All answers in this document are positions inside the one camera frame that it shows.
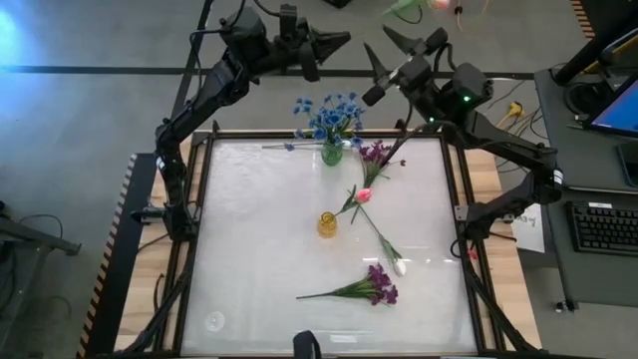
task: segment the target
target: white flower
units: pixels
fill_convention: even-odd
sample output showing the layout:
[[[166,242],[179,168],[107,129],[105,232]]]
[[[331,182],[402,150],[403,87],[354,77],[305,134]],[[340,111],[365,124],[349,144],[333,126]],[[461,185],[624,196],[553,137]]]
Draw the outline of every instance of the white flower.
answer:
[[[406,271],[408,270],[403,259],[396,259],[393,263],[393,267],[395,269],[395,273],[397,273],[397,275],[399,276],[406,275]]]

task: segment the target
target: wooden table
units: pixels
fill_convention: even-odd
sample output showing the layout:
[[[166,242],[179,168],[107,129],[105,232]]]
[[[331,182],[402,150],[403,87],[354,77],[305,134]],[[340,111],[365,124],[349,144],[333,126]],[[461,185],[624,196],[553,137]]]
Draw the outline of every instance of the wooden table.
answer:
[[[190,149],[190,139],[188,139],[181,145],[184,160],[188,158]],[[189,200],[195,199],[199,187],[199,176],[202,172],[204,147],[200,147],[198,151],[201,153],[198,153],[196,157],[197,160],[195,161],[193,183],[189,194]],[[466,156],[472,179],[475,200],[485,202],[500,195],[500,181],[498,179],[493,155],[481,150],[476,150],[467,151]],[[457,189],[460,195],[460,202],[464,203],[465,193],[461,183],[460,170],[458,162],[456,162],[457,156],[454,149],[452,149],[452,158]],[[151,202],[156,206],[162,206],[164,199],[165,193],[163,181],[160,175],[156,174]],[[504,223],[496,223],[491,230],[504,235],[512,235],[510,226]],[[162,236],[163,234],[165,234],[163,224],[157,223],[145,226],[142,232],[140,246]],[[177,275],[180,273],[185,262],[187,247],[187,243],[182,244]],[[154,314],[153,303],[156,282],[159,275],[164,273],[166,270],[170,248],[171,241],[166,238],[146,247],[137,255],[124,308],[124,314],[118,331],[116,350],[124,349],[130,345],[152,318]],[[503,309],[505,315],[509,318],[514,327],[517,328],[524,336],[524,338],[533,346],[540,348],[540,339],[536,329],[529,297],[527,295],[527,288],[515,243],[512,240],[491,236],[485,241],[485,248],[498,305]],[[164,348],[170,348],[172,345],[171,340],[173,338],[178,301],[179,299],[172,307],[171,314],[168,319]],[[487,347],[493,347],[493,338],[489,328],[489,320],[486,310],[480,301],[479,306],[481,309],[481,319]],[[87,333],[87,331],[90,331],[91,329],[91,326],[89,325],[91,320],[88,318],[87,321],[88,323],[85,325],[85,332],[83,333],[81,341],[82,343],[86,343],[91,340],[91,333]],[[509,349],[513,349],[508,342],[507,347]],[[78,356],[85,356],[83,345],[81,345],[78,351]]]

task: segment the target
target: glass vase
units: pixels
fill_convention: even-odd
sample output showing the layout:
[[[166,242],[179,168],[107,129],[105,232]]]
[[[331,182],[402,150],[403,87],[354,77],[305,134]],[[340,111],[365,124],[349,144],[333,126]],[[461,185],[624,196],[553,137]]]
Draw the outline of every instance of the glass vase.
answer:
[[[343,157],[343,147],[338,145],[333,145],[329,143],[323,144],[323,148],[321,149],[321,158],[323,162],[328,166],[335,166],[339,164],[341,158]]]
[[[337,216],[331,212],[323,212],[317,223],[319,235],[324,238],[332,238],[337,235]]]

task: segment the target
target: green vase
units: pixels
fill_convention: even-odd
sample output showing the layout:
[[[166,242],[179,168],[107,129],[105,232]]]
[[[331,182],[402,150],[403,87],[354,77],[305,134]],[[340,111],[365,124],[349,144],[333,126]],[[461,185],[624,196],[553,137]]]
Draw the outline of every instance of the green vase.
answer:
[[[341,161],[343,147],[325,143],[321,149],[321,158],[328,166],[335,166]]]

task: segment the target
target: monitor screen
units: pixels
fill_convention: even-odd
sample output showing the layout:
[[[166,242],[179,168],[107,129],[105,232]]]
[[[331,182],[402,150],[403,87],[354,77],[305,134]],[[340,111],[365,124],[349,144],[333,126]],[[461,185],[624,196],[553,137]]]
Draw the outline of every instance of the monitor screen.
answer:
[[[638,134],[638,81],[633,81],[591,125]]]

